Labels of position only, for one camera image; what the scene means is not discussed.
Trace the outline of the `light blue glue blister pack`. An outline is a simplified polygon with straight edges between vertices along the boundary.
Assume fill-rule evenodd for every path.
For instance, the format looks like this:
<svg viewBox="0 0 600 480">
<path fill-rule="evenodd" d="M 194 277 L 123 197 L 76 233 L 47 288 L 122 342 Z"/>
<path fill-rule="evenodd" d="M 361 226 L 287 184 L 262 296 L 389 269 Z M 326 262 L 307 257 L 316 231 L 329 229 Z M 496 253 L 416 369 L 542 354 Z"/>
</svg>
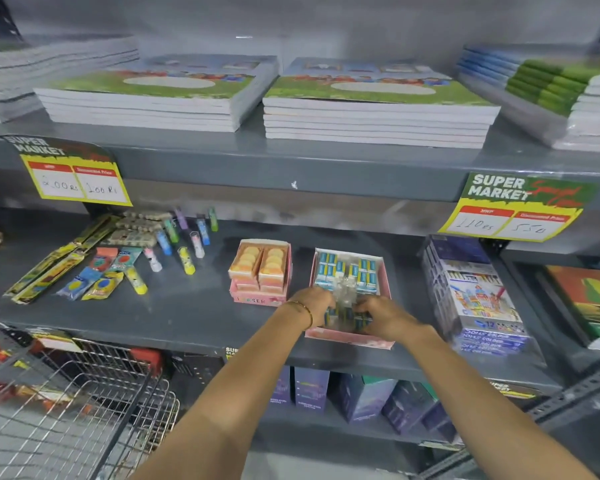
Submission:
<svg viewBox="0 0 600 480">
<path fill-rule="evenodd" d="M 140 247 L 123 247 L 114 258 L 109 271 L 123 272 L 128 267 L 134 266 L 136 259 L 143 253 Z"/>
</svg>

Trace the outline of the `pink box of orange erasers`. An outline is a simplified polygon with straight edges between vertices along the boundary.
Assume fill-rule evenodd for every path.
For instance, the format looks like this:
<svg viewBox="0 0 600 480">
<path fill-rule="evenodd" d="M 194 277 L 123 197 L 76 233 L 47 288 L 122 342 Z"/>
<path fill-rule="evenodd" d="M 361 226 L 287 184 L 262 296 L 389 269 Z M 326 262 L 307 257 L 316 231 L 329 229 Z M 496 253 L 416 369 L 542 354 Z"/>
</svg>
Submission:
<svg viewBox="0 0 600 480">
<path fill-rule="evenodd" d="M 292 274 L 289 242 L 242 239 L 228 270 L 230 294 L 235 303 L 279 307 L 287 301 Z"/>
</svg>

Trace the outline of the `yellow pencil packet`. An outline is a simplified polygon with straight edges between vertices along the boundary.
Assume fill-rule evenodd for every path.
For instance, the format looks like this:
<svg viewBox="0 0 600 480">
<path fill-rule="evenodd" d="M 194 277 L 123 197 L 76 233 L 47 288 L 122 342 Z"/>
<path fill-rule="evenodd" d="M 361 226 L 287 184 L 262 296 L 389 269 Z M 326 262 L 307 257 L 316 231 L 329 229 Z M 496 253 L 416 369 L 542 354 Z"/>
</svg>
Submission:
<svg viewBox="0 0 600 480">
<path fill-rule="evenodd" d="M 104 214 L 100 217 L 97 217 L 96 220 L 92 221 L 91 224 L 78 237 L 76 237 L 70 243 L 54 250 L 53 252 L 48 254 L 48 256 L 53 253 L 59 253 L 60 256 L 64 256 L 64 255 L 68 254 L 69 252 L 71 252 L 72 250 L 85 250 L 85 251 L 87 251 L 87 254 L 86 254 L 86 256 L 87 256 L 88 253 L 97 244 L 102 242 L 104 240 L 104 238 L 106 238 L 108 235 L 110 235 L 116 229 L 114 223 L 116 221 L 119 221 L 120 219 L 121 219 L 120 216 L 115 216 L 113 214 Z M 3 297 L 10 298 L 6 295 L 7 291 L 5 291 L 5 293 L 3 293 Z"/>
<path fill-rule="evenodd" d="M 11 300 L 20 305 L 28 305 L 35 301 L 42 293 L 55 284 L 72 268 L 80 264 L 87 251 L 72 250 L 64 256 L 59 253 L 49 255 L 40 262 L 19 281 L 17 281 L 6 293 Z"/>
</svg>

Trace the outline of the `stack of blue green notebooks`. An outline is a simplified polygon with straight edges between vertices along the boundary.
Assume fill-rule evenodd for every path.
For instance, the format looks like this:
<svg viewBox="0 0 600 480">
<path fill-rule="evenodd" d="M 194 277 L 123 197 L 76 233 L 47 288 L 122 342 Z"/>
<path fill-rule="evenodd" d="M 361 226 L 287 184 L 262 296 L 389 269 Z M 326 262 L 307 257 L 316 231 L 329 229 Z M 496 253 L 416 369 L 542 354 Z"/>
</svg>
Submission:
<svg viewBox="0 0 600 480">
<path fill-rule="evenodd" d="M 468 45 L 456 71 L 543 144 L 600 153 L 600 45 Z"/>
</svg>

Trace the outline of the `grey metal shelf rack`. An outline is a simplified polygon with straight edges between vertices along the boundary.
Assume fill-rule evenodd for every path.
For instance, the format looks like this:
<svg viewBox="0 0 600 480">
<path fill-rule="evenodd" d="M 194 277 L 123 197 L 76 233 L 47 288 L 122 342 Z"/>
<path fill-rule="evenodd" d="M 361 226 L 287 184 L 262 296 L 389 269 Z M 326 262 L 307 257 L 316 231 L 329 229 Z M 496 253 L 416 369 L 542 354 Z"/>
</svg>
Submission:
<svg viewBox="0 0 600 480">
<path fill-rule="evenodd" d="M 20 33 L 126 30 L 148 55 L 256 52 L 293 59 L 320 55 L 416 57 L 448 72 L 470 38 L 584 43 L 599 38 L 600 0 L 4 0 Z M 232 302 L 230 245 L 249 236 L 281 238 L 294 249 L 291 289 L 309 281 L 316 247 L 385 257 L 393 297 L 433 319 L 417 252 L 453 208 L 469 171 L 534 171 L 600 184 L 600 154 L 549 150 L 500 116 L 482 150 L 278 140 L 267 142 L 262 110 L 235 134 L 53 123 L 42 112 L 5 133 L 54 136 L 112 150 L 142 208 L 179 201 L 189 212 L 214 206 L 220 244 L 199 278 L 165 265 L 157 297 L 131 290 L 101 312 L 71 311 L 45 294 L 19 306 L 0 297 L 0 323 L 75 332 L 101 342 L 220 356 L 265 318 L 263 306 Z M 0 142 L 0 295 L 36 260 L 88 222 L 80 203 L 44 203 L 7 143 Z M 495 266 L 536 335 L 547 362 L 469 357 L 491 379 L 544 395 L 582 399 L 541 420 L 600 474 L 600 352 L 580 348 L 550 316 L 535 285 L 536 264 L 579 265 L 600 244 L 600 194 L 582 222 L 544 244 L 511 244 Z"/>
</svg>

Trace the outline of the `purple box with green top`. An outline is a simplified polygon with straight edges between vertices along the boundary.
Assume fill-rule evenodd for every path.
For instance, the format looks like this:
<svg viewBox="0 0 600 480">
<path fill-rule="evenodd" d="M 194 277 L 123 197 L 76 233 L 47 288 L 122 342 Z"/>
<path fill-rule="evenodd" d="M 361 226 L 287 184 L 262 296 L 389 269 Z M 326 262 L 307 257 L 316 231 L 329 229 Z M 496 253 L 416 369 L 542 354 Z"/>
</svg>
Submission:
<svg viewBox="0 0 600 480">
<path fill-rule="evenodd" d="M 398 381 L 375 376 L 340 374 L 334 402 L 347 423 L 377 417 Z"/>
</svg>

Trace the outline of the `clear plastic eraser packet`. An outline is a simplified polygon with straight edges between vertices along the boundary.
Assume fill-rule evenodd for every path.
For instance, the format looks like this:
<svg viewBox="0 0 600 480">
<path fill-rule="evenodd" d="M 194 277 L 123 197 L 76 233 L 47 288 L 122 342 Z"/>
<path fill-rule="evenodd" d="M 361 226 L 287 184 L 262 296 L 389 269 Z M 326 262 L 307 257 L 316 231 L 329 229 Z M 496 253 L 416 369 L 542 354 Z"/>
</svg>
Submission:
<svg viewBox="0 0 600 480">
<path fill-rule="evenodd" d="M 356 278 L 337 276 L 333 282 L 333 296 L 336 301 L 336 314 L 344 320 L 352 316 L 353 307 L 357 303 Z"/>
</svg>

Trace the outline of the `red yellow packets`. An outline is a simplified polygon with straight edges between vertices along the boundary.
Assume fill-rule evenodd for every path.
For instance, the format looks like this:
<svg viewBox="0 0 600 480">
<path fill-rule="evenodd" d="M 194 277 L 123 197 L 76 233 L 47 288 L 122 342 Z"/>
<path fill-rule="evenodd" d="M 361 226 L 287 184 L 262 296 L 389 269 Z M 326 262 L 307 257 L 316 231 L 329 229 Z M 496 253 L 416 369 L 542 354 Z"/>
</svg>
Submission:
<svg viewBox="0 0 600 480">
<path fill-rule="evenodd" d="M 24 359 L 12 360 L 13 353 L 0 346 L 0 420 L 12 414 L 40 417 L 53 407 L 35 391 L 34 382 L 43 378 L 33 363 Z"/>
</svg>

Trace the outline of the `blue glue stick blister pack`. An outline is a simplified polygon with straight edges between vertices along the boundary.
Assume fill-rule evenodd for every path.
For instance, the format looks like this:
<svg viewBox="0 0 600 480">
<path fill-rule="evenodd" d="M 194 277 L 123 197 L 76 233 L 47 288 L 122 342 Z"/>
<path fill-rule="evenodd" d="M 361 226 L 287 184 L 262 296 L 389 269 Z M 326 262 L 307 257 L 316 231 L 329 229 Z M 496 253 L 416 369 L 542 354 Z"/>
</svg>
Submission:
<svg viewBox="0 0 600 480">
<path fill-rule="evenodd" d="M 88 288 L 92 286 L 104 273 L 101 269 L 87 266 L 74 277 L 70 282 L 55 293 L 56 296 L 67 298 L 70 301 L 76 301 L 81 298 Z"/>
</svg>

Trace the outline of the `scattered colourful glue sticks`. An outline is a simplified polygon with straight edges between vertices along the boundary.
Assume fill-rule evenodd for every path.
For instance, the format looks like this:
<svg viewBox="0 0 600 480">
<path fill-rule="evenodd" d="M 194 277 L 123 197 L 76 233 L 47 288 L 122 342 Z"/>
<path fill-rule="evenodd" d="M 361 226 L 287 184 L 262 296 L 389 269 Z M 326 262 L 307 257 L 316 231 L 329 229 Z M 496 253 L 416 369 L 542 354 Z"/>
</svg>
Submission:
<svg viewBox="0 0 600 480">
<path fill-rule="evenodd" d="M 172 219 L 162 221 L 163 230 L 153 233 L 157 238 L 158 246 L 165 257 L 176 258 L 184 274 L 193 276 L 196 273 L 194 260 L 202 260 L 206 255 L 206 249 L 210 245 L 210 234 L 218 231 L 218 221 L 214 209 L 208 214 L 196 214 L 194 217 L 185 215 L 181 207 L 175 207 L 171 211 L 165 210 L 142 210 L 170 212 Z M 157 252 L 152 248 L 143 248 L 143 254 L 150 263 L 152 272 L 162 271 L 162 262 L 157 257 Z"/>
</svg>

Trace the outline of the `pink box of blue erasers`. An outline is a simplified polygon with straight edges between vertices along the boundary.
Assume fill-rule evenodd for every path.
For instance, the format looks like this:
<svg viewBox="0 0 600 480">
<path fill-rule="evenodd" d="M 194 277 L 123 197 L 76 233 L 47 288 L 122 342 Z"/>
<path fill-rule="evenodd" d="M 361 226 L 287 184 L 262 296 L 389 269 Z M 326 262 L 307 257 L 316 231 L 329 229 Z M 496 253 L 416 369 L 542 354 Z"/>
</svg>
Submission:
<svg viewBox="0 0 600 480">
<path fill-rule="evenodd" d="M 391 298 L 391 290 L 384 258 L 360 253 L 316 248 L 311 269 L 311 284 L 332 292 L 334 278 L 356 278 L 357 298 L 364 295 Z M 352 316 L 340 319 L 336 308 L 328 311 L 322 327 L 311 328 L 304 335 L 308 339 L 327 340 L 373 349 L 392 349 L 394 342 L 362 333 L 364 315 L 353 311 Z"/>
</svg>

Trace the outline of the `stack of white notebooks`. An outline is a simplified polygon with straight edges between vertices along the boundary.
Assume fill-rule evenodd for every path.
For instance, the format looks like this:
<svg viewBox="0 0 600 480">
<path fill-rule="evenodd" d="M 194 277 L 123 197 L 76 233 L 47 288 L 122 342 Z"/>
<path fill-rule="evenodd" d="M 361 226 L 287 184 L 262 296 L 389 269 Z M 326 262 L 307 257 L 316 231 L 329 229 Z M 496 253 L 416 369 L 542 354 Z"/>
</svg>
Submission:
<svg viewBox="0 0 600 480">
<path fill-rule="evenodd" d="M 0 38 L 0 123 L 41 110 L 34 88 L 138 59 L 125 34 L 67 34 Z"/>
</svg>

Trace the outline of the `stack of colour pencil boxes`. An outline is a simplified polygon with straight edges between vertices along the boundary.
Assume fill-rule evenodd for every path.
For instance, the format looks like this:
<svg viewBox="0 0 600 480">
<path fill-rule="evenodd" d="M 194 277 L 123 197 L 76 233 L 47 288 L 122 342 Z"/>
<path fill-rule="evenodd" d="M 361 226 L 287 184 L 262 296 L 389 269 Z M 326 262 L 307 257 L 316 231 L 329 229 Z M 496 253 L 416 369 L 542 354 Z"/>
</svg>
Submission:
<svg viewBox="0 0 600 480">
<path fill-rule="evenodd" d="M 455 350 L 517 355 L 531 336 L 481 242 L 429 235 L 421 253 L 437 327 Z"/>
</svg>

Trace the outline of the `clear pack of small erasers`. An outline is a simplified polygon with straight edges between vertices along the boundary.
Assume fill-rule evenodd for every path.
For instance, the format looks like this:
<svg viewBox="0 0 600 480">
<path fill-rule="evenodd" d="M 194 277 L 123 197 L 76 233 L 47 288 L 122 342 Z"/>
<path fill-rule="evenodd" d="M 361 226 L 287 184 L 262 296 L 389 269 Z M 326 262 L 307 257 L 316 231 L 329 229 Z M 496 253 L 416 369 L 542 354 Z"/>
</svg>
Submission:
<svg viewBox="0 0 600 480">
<path fill-rule="evenodd" d="M 155 233 L 164 229 L 162 222 L 160 221 L 136 217 L 122 217 L 114 224 L 116 228 L 134 230 L 144 233 Z"/>
<path fill-rule="evenodd" d="M 157 243 L 153 233 L 119 228 L 102 241 L 107 246 L 152 248 Z"/>
<path fill-rule="evenodd" d="M 131 210 L 126 210 L 122 213 L 122 215 L 129 219 L 144 219 L 156 222 L 162 222 L 173 218 L 170 212 L 161 211 L 134 212 Z"/>
</svg>

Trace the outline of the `person's right hand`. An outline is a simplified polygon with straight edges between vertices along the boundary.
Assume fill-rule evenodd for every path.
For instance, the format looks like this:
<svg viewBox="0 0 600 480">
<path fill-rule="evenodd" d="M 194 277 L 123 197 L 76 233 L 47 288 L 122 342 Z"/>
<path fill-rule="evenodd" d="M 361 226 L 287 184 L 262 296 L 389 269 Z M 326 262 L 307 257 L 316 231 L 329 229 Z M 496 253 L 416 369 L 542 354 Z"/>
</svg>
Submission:
<svg viewBox="0 0 600 480">
<path fill-rule="evenodd" d="M 428 326 L 419 322 L 405 311 L 398 303 L 386 298 L 386 325 L 383 329 L 362 329 L 362 333 L 390 342 L 398 342 L 407 346 L 420 332 L 428 330 Z"/>
</svg>

